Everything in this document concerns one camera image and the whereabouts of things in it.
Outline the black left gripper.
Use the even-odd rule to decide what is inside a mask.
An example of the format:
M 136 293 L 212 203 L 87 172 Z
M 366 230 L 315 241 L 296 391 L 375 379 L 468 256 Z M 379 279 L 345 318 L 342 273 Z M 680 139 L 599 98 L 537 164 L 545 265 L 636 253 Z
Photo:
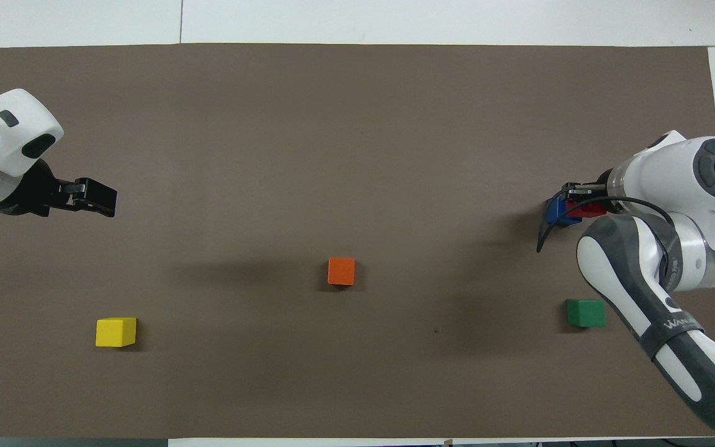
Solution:
M 65 205 L 63 196 L 68 198 Z M 0 202 L 0 214 L 48 217 L 52 207 L 114 218 L 117 190 L 91 178 L 79 178 L 63 184 L 52 173 L 48 163 L 40 159 L 23 175 L 14 192 Z

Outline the red cube block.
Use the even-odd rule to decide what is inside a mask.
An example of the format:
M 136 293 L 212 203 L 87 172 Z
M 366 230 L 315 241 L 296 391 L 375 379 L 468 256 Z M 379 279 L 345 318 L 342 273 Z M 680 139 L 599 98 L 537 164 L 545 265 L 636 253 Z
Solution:
M 590 219 L 605 215 L 607 210 L 599 202 L 580 204 L 579 201 L 567 201 L 568 218 L 574 220 Z

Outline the blue cube block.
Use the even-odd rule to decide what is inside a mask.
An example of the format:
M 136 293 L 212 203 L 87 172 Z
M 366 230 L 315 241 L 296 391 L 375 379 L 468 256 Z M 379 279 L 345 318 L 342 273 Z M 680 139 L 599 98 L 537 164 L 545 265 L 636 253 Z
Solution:
M 575 203 L 572 201 L 565 201 L 562 196 L 557 196 L 556 198 L 554 198 L 554 200 L 551 201 L 547 208 L 546 224 L 554 225 L 557 227 L 568 227 L 580 224 L 583 221 L 583 218 L 578 216 L 572 216 L 570 215 L 570 213 L 567 213 L 567 215 L 562 216 L 560 220 L 557 220 L 559 215 L 569 211 L 570 209 L 573 209 L 574 204 Z

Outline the green cube block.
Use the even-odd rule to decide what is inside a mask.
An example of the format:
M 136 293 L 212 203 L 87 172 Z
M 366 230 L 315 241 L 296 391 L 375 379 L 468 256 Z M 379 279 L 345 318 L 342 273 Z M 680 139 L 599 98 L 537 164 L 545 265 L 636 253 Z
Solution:
M 603 328 L 606 326 L 606 303 L 603 300 L 565 301 L 567 322 L 577 328 Z

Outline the yellow cube block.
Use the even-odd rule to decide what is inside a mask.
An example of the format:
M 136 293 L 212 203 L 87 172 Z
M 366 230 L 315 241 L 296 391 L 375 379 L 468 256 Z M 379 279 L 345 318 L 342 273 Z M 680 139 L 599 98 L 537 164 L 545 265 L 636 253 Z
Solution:
M 97 320 L 94 346 L 101 348 L 124 348 L 135 345 L 136 342 L 136 317 L 111 317 Z

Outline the orange cube block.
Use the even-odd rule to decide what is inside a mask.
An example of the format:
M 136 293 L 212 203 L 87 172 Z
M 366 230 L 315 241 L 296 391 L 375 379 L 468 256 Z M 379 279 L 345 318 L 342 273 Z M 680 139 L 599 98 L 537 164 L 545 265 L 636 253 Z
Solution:
M 326 283 L 332 286 L 353 286 L 356 280 L 354 258 L 330 257 L 327 261 Z

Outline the brown table mat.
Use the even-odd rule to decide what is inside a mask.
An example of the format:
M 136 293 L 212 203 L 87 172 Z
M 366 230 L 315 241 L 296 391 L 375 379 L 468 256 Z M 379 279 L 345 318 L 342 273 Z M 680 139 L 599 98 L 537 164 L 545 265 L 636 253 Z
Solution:
M 584 226 L 534 250 L 565 182 L 715 135 L 705 48 L 0 48 L 14 88 L 117 214 L 0 214 L 0 438 L 713 435 L 568 325 Z

